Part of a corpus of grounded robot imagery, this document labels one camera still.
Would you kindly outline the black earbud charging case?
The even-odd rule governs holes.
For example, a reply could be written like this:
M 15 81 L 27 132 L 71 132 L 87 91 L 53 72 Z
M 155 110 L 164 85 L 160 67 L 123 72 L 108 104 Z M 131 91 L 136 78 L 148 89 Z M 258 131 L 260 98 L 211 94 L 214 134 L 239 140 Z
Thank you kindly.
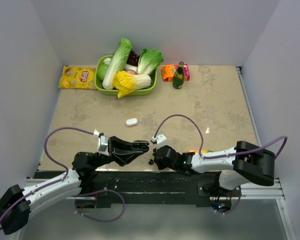
M 135 140 L 132 142 L 132 149 L 134 151 L 140 151 L 140 152 L 148 152 L 149 151 L 149 145 L 150 143 L 146 140 Z

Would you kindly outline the white earbud charging case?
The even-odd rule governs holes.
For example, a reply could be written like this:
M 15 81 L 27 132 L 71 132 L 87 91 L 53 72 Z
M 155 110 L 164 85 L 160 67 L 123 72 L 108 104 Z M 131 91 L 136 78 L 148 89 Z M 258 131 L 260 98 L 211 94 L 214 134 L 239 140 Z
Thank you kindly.
M 137 118 L 130 118 L 125 121 L 125 125 L 127 127 L 132 127 L 132 126 L 136 126 L 138 124 L 138 122 L 139 121 Z

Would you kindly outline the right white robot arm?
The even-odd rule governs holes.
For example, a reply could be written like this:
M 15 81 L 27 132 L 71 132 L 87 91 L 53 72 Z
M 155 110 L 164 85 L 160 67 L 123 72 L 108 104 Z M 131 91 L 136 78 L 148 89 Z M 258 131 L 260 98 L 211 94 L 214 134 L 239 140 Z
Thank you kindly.
M 217 152 L 179 153 L 168 145 L 153 151 L 154 163 L 159 170 L 171 169 L 183 175 L 219 172 L 213 183 L 213 192 L 220 197 L 246 183 L 270 187 L 274 185 L 275 154 L 246 141 Z

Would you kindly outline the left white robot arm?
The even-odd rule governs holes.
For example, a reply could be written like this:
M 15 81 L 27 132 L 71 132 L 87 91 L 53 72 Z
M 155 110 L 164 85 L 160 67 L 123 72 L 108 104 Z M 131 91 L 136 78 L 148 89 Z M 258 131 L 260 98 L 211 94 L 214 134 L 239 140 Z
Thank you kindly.
M 94 190 L 91 182 L 98 167 L 115 162 L 120 167 L 149 151 L 149 142 L 128 142 L 115 136 L 100 136 L 98 150 L 78 152 L 72 168 L 39 184 L 21 188 L 9 187 L 0 198 L 0 230 L 10 235 L 22 229 L 35 215 L 55 203 L 74 196 L 89 196 Z

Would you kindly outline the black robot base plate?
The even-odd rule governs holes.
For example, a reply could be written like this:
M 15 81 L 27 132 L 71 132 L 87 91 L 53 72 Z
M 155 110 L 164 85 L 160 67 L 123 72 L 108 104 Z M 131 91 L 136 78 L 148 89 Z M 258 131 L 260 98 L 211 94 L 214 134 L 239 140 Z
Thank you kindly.
M 46 179 L 61 173 L 43 171 L 35 177 Z M 110 208 L 113 204 L 195 205 L 213 209 L 230 209 L 231 198 L 240 195 L 239 188 L 217 186 L 216 172 L 185 176 L 177 172 L 96 171 L 85 195 L 94 195 L 90 203 L 79 200 L 83 208 Z

